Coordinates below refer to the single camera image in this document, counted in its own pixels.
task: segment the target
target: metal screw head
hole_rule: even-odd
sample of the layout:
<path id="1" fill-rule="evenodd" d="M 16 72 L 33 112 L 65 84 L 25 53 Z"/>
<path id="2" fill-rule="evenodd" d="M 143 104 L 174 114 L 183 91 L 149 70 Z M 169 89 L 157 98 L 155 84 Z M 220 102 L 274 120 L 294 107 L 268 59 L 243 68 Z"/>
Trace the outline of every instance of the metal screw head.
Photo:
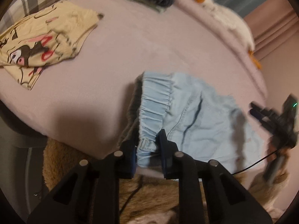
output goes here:
<path id="1" fill-rule="evenodd" d="M 178 151 L 178 152 L 175 152 L 174 155 L 175 155 L 176 157 L 183 157 L 183 156 L 184 156 L 184 153 Z"/>
<path id="2" fill-rule="evenodd" d="M 88 164 L 88 161 L 86 159 L 83 159 L 79 162 L 80 166 L 86 166 Z"/>
<path id="3" fill-rule="evenodd" d="M 123 155 L 122 151 L 116 151 L 116 152 L 114 152 L 114 156 L 116 156 L 116 157 L 121 157 L 122 155 Z"/>
<path id="4" fill-rule="evenodd" d="M 213 166 L 213 167 L 217 167 L 218 164 L 219 164 L 219 162 L 218 162 L 217 160 L 212 159 L 212 160 L 209 161 L 209 164 L 210 164 L 211 166 Z"/>

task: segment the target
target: elastic waistband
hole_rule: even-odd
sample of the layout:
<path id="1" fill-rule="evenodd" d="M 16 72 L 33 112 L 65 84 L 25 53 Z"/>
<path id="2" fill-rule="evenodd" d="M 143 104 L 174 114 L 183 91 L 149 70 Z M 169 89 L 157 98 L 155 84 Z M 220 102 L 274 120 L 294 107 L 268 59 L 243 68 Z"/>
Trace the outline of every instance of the elastic waistband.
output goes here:
<path id="1" fill-rule="evenodd" d="M 139 109 L 139 149 L 156 151 L 155 139 L 162 129 L 163 118 L 169 109 L 172 75 L 146 71 L 142 78 L 142 97 Z"/>

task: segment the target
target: black device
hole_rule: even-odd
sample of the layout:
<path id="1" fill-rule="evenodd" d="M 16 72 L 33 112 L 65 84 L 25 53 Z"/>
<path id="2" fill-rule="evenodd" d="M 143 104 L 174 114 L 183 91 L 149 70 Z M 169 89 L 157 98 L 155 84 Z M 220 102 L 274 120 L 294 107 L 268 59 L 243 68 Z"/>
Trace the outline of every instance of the black device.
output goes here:
<path id="1" fill-rule="evenodd" d="M 297 105 L 297 98 L 289 95 L 282 106 L 282 114 L 279 115 L 273 109 L 262 109 L 256 103 L 251 103 L 250 114 L 258 119 L 261 125 L 273 135 L 272 144 L 277 149 L 294 148 L 297 144 L 297 133 L 294 132 Z M 268 163 L 263 175 L 269 185 L 273 184 L 277 171 L 285 159 L 285 156 L 281 155 L 279 151 L 275 154 L 276 158 Z"/>

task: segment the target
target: black cable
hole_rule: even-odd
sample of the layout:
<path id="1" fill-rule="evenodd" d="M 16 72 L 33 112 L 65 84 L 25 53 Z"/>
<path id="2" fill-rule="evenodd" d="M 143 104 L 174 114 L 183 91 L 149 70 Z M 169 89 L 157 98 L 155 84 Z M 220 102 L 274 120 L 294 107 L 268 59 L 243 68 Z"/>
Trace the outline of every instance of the black cable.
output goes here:
<path id="1" fill-rule="evenodd" d="M 128 205 L 128 203 L 130 202 L 130 200 L 134 197 L 135 194 L 137 194 L 137 192 L 143 187 L 143 176 L 140 177 L 139 182 L 138 182 L 138 187 L 137 189 L 135 189 L 129 196 L 129 198 L 126 200 L 126 202 L 124 203 L 123 207 L 121 208 L 121 210 L 119 211 L 119 215 L 122 214 L 122 212 L 124 211 L 124 209 L 126 208 L 126 206 Z"/>
<path id="2" fill-rule="evenodd" d="M 288 144 L 288 142 L 289 142 L 289 141 L 287 141 L 287 142 L 285 143 L 285 145 L 283 145 L 283 146 L 281 146 L 280 148 L 276 149 L 274 152 L 268 154 L 267 156 L 265 156 L 265 157 L 263 157 L 262 159 L 258 160 L 258 161 L 255 162 L 254 164 L 250 165 L 249 167 L 244 168 L 243 170 L 240 170 L 240 171 L 238 171 L 238 172 L 235 172 L 235 173 L 233 173 L 232 175 L 235 175 L 235 174 L 238 174 L 238 173 L 242 173 L 242 172 L 244 172 L 244 171 L 250 169 L 250 168 L 253 167 L 254 165 L 258 164 L 259 162 L 261 162 L 261 161 L 263 161 L 263 160 L 265 160 L 267 157 L 270 157 L 270 156 L 273 155 L 274 153 L 277 153 L 281 148 L 285 147 L 285 146 Z"/>

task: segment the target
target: light blue denim shorts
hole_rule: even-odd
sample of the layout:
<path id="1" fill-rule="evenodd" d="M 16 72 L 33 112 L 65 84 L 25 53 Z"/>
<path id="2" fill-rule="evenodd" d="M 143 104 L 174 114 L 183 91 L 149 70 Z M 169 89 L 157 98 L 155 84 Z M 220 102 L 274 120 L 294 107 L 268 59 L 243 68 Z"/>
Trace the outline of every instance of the light blue denim shorts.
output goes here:
<path id="1" fill-rule="evenodd" d="M 183 73 L 144 72 L 136 79 L 128 109 L 129 124 L 139 128 L 137 164 L 161 165 L 157 133 L 196 160 L 218 160 L 231 173 L 260 159 L 263 140 L 252 130 L 231 96 L 218 95 L 202 80 Z"/>

